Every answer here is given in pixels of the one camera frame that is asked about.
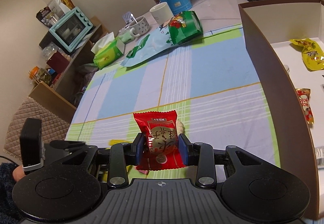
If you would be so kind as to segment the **red snack packet gold label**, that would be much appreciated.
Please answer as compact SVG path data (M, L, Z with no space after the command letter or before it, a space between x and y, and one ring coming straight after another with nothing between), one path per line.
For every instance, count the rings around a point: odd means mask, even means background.
M148 111L134 113L133 118L146 142L138 171L160 171L184 168L178 151L177 112Z

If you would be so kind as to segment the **plaid tablecloth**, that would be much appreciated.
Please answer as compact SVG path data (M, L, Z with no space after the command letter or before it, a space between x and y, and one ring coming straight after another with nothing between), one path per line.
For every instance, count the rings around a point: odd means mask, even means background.
M233 144L280 165L270 108L242 25L208 31L134 68L114 64L96 72L66 138L108 148L134 140L134 113L170 110L190 141L215 149Z

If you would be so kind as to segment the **quilted brown cushion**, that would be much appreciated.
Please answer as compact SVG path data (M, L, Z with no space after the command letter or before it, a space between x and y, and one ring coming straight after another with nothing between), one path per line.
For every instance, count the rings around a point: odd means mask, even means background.
M4 151L19 160L21 153L35 144L63 140L70 124L27 97L19 106L8 126Z

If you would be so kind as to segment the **wooden shelf unit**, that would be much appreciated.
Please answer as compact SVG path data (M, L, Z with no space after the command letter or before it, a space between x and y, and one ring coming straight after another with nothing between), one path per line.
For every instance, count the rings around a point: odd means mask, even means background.
M108 29L96 16L91 18L91 22L94 29L90 36L73 54L68 67L59 75L53 87L40 82L29 94L41 106L68 123L72 121L76 112L76 106L70 103L70 99L82 87L82 75L77 72L77 68L93 62L94 54L91 52L93 45L108 33Z

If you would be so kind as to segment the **green tissue pack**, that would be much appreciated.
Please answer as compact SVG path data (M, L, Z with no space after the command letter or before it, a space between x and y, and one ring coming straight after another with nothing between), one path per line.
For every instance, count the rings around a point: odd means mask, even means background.
M124 55L125 44L111 32L99 39L91 52L94 54L93 63L101 70Z

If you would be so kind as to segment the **grey patterned mug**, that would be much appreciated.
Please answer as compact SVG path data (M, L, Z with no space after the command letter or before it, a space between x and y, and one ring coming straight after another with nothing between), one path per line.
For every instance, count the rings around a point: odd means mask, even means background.
M146 34L150 29L150 25L145 16L135 18L129 23L129 30L132 37L139 37Z

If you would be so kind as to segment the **green snack bag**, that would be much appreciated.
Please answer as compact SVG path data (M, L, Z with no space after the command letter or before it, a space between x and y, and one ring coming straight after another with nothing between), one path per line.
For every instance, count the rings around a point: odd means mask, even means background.
M173 45L186 43L203 34L203 27L195 11L183 11L168 23Z

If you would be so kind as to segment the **red yellow candy packet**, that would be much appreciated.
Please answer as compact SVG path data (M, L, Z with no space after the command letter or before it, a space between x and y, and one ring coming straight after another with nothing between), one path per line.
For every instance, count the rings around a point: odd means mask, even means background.
M302 106L306 121L309 125L314 124L314 116L310 107L310 89L309 88L297 88L296 93L299 97L300 104Z

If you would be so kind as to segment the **teal mini oven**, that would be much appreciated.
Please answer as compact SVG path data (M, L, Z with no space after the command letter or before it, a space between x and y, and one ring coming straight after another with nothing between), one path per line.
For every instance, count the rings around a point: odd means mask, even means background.
M76 6L52 26L49 32L63 47L65 53L71 55L92 28L93 23Z

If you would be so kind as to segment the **white ceramic cup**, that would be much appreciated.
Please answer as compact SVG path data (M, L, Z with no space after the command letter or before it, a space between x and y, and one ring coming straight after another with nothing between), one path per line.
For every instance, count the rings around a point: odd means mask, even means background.
M169 21L174 16L166 2L156 4L154 7L150 8L149 12L159 25Z

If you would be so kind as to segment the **brown white storage box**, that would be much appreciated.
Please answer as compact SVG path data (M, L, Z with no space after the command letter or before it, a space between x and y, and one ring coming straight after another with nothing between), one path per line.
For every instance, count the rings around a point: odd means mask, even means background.
M263 87L274 123L281 168L310 190L305 217L323 219L323 71L309 71L289 40L310 38L323 45L323 1L263 0L242 3L239 12L247 52ZM306 121L297 88L310 89L314 124Z

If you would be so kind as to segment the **yellow snack packet large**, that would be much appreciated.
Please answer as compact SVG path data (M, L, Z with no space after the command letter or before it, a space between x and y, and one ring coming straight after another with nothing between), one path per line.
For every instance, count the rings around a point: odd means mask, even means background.
M309 71L323 70L323 50L311 39L289 40L294 46L301 48L302 60Z

